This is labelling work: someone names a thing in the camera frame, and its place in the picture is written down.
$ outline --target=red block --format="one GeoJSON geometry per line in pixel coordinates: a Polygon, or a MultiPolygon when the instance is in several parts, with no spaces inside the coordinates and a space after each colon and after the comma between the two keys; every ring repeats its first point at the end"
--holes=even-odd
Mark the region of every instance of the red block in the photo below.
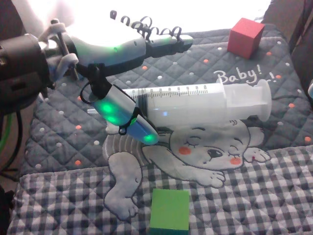
{"type": "Polygon", "coordinates": [[[231,29],[227,50],[249,59],[259,47],[264,24],[241,18],[231,29]]]}

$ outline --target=quilted fabric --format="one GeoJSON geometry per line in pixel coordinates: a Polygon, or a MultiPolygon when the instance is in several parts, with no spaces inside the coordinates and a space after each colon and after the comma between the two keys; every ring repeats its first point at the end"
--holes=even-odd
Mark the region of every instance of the quilted fabric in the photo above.
{"type": "Polygon", "coordinates": [[[138,214],[128,221],[104,207],[104,195],[114,184],[108,167],[25,175],[8,234],[147,234],[153,188],[189,191],[192,235],[312,234],[312,146],[269,154],[272,161],[265,164],[228,171],[221,189],[144,167],[142,187],[134,196],[138,214]]]}
{"type": "Polygon", "coordinates": [[[63,78],[48,99],[37,100],[9,233],[146,234],[152,190],[168,188],[190,192],[190,234],[312,234],[313,113],[288,44],[266,25],[258,51],[245,60],[226,51],[228,34],[192,33],[187,52],[148,58],[145,69],[108,80],[127,89],[212,83],[219,76],[225,84],[266,79],[273,100],[268,121],[164,127],[158,145],[143,146],[87,114],[91,107],[78,99],[86,80],[63,78]],[[184,148],[176,147],[185,137],[184,148]],[[214,156],[209,160],[197,152],[201,138],[214,144],[203,146],[214,156]],[[188,151],[198,154],[188,158],[188,151]]]}

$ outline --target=toy block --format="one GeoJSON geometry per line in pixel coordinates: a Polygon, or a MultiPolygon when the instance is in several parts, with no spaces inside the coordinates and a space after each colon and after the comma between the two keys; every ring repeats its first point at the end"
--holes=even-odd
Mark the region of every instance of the toy block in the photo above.
{"type": "Polygon", "coordinates": [[[189,192],[153,189],[150,235],[187,235],[189,230],[189,192]]]}
{"type": "Polygon", "coordinates": [[[231,29],[227,51],[249,59],[260,44],[264,24],[241,18],[231,29]]]}

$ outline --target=green cube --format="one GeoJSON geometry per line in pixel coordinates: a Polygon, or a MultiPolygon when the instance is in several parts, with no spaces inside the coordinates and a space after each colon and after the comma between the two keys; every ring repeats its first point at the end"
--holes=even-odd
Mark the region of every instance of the green cube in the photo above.
{"type": "Polygon", "coordinates": [[[150,235],[187,235],[189,192],[153,189],[150,235]]]}

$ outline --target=orange dot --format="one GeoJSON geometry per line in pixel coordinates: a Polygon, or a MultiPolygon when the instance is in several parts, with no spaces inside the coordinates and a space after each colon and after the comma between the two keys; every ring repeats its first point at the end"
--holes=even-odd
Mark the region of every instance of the orange dot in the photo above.
{"type": "Polygon", "coordinates": [[[230,163],[233,165],[239,165],[241,163],[241,160],[239,158],[232,158],[230,159],[230,163]]]}
{"type": "Polygon", "coordinates": [[[188,155],[191,154],[191,149],[183,146],[179,148],[178,152],[182,155],[188,155]]]}

